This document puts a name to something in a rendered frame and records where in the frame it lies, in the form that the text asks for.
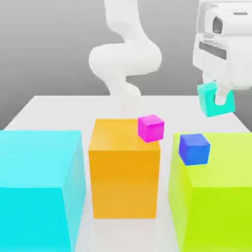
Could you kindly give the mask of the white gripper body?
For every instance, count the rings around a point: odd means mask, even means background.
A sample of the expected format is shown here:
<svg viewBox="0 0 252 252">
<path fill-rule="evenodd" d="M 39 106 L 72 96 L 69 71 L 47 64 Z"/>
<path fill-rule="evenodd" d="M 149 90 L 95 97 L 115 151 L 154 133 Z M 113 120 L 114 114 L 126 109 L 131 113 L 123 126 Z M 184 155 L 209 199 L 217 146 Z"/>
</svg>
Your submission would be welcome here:
<svg viewBox="0 0 252 252">
<path fill-rule="evenodd" d="M 252 36 L 198 34 L 192 62 L 220 86 L 247 90 L 252 87 Z"/>
</svg>

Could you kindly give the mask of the small teal cube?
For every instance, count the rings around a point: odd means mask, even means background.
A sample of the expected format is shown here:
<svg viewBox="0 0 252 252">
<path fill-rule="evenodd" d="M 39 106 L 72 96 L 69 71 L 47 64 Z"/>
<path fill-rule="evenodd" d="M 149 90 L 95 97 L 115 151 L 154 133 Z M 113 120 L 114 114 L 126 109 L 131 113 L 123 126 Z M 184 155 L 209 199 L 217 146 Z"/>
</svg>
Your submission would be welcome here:
<svg viewBox="0 0 252 252">
<path fill-rule="evenodd" d="M 228 93 L 224 105 L 215 104 L 216 91 L 217 91 L 216 82 L 206 83 L 197 86 L 199 104 L 203 113 L 207 117 L 212 117 L 221 114 L 235 112 L 236 110 L 235 110 L 233 91 L 231 90 Z"/>
</svg>

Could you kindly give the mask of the small blue cube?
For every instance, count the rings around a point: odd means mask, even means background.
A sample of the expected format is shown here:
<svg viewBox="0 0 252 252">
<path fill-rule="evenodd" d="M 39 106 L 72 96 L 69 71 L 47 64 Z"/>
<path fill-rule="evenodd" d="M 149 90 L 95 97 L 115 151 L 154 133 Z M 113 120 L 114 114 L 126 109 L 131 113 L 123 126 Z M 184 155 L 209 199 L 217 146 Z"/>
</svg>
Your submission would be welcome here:
<svg viewBox="0 0 252 252">
<path fill-rule="evenodd" d="M 179 155 L 186 166 L 207 164 L 210 147 L 202 133 L 180 135 Z"/>
</svg>

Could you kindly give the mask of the small magenta cube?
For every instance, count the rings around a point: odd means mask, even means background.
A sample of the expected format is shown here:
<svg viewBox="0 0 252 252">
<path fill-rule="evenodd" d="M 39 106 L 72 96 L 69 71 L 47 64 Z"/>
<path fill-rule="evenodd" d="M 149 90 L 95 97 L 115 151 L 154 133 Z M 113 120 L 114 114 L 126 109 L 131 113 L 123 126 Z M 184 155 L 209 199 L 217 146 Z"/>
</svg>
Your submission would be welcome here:
<svg viewBox="0 0 252 252">
<path fill-rule="evenodd" d="M 138 135 L 147 143 L 163 139 L 164 121 L 157 115 L 140 117 L 138 122 Z"/>
</svg>

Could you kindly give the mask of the large lime box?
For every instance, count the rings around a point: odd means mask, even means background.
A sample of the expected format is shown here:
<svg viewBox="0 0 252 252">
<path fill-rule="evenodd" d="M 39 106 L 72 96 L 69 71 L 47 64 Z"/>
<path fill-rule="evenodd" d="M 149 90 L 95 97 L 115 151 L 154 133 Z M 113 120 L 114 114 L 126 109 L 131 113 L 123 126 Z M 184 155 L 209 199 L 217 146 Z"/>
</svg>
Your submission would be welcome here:
<svg viewBox="0 0 252 252">
<path fill-rule="evenodd" d="M 173 135 L 168 199 L 179 252 L 252 252 L 252 133 L 206 133 L 207 164 L 186 166 Z"/>
</svg>

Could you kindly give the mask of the large orange box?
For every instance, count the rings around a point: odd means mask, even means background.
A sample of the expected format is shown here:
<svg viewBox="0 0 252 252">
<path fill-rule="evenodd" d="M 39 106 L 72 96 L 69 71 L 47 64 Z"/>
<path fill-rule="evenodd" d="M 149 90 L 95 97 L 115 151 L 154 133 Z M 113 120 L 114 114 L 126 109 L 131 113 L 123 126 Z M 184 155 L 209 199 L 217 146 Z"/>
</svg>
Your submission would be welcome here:
<svg viewBox="0 0 252 252">
<path fill-rule="evenodd" d="M 159 142 L 146 143 L 136 119 L 96 119 L 89 145 L 96 219 L 154 219 Z"/>
</svg>

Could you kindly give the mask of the large cyan box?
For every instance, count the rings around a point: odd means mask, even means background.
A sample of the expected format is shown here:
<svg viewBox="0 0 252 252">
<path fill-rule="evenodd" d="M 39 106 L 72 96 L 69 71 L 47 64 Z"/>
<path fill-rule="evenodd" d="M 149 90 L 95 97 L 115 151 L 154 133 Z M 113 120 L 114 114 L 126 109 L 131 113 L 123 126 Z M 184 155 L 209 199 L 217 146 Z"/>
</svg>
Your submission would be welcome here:
<svg viewBox="0 0 252 252">
<path fill-rule="evenodd" d="M 78 130 L 0 130 L 0 252 L 75 252 L 86 181 Z"/>
</svg>

